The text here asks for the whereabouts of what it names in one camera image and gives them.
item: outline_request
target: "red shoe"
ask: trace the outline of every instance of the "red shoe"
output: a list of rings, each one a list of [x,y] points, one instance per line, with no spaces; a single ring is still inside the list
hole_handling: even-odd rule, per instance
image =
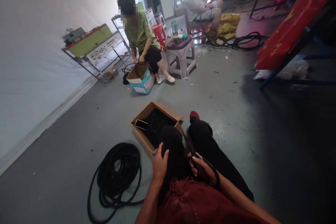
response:
[[[191,120],[192,117],[196,117],[198,120],[200,119],[200,117],[198,116],[198,114],[195,111],[190,112],[190,120]]]

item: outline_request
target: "green shirt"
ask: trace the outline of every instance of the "green shirt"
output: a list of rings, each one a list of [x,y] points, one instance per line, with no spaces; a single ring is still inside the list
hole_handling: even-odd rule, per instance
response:
[[[148,38],[152,37],[152,46],[161,50],[159,42],[156,40],[154,32],[149,26],[146,14],[144,12],[139,12],[138,17],[138,27],[135,27],[131,22],[125,22],[125,34],[129,41],[130,48],[138,48],[141,52],[145,48],[145,44]]]

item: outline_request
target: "hand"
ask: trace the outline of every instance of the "hand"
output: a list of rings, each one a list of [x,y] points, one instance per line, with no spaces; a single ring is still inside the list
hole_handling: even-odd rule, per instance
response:
[[[167,163],[168,163],[168,153],[169,150],[166,150],[164,157],[162,158],[162,145],[161,143],[158,147],[157,153],[153,158],[153,182],[162,186],[163,180],[167,172]]]
[[[189,165],[195,177],[201,176],[204,180],[210,181],[213,185],[216,185],[217,180],[214,171],[211,167],[203,161],[203,157],[196,152],[196,154],[200,157],[192,157],[192,161],[189,160]]]
[[[139,57],[139,63],[140,65],[143,64],[145,62],[145,56],[143,54],[141,54],[141,56]]]
[[[213,8],[212,3],[211,4],[208,4],[208,3],[204,4],[204,8],[207,8],[207,9],[208,8],[210,8],[210,9]]]

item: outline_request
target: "concrete floor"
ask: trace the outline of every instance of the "concrete floor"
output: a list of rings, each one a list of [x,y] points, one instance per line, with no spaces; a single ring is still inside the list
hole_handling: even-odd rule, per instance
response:
[[[269,35],[283,18],[248,21],[242,15],[238,35],[255,30]],[[334,192],[335,88],[269,85],[262,93],[252,80],[256,59],[256,52],[207,52],[197,57],[189,80],[164,81],[150,95],[124,86],[121,74],[111,84],[98,82],[0,177],[0,223],[90,223],[86,201],[92,176],[119,142],[134,143],[140,151],[142,181],[134,200],[143,199],[151,158],[130,122],[149,101],[185,116],[184,129],[191,110],[209,122],[256,203],[280,222],[327,222]],[[106,217],[111,211],[100,207],[96,188],[92,198],[94,214]],[[110,223],[134,223],[139,209],[118,210]]]

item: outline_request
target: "cable bundle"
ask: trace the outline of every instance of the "cable bundle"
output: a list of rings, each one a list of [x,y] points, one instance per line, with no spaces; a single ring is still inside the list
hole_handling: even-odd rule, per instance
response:
[[[127,201],[122,201],[124,191],[131,185],[138,171],[139,181],[133,195]],[[103,221],[94,218],[91,212],[90,199],[92,185],[97,176],[99,187],[99,202],[104,208],[113,208],[112,214]],[[143,203],[144,200],[131,202],[136,195],[141,181],[140,153],[138,148],[131,143],[119,143],[114,146],[105,156],[93,175],[89,195],[87,199],[87,212],[89,219],[94,224],[106,224],[119,208],[125,206],[135,206]]]
[[[209,40],[214,39],[216,37],[217,33],[216,30],[211,29],[209,31],[209,33],[207,34],[207,37]],[[228,40],[225,40],[223,38],[216,38],[215,41],[212,42],[212,46],[215,49],[222,49],[222,48],[231,48],[231,49],[235,49],[235,50],[241,50],[241,51],[250,51],[250,50],[254,50],[257,49],[258,47],[262,46],[265,43],[265,39],[268,38],[266,36],[261,35],[259,32],[255,31],[255,32],[251,32],[249,34],[247,34],[246,36],[243,37],[233,37],[230,38]],[[242,45],[250,43],[253,40],[258,40],[258,44],[255,46],[251,46],[251,47],[243,47]]]

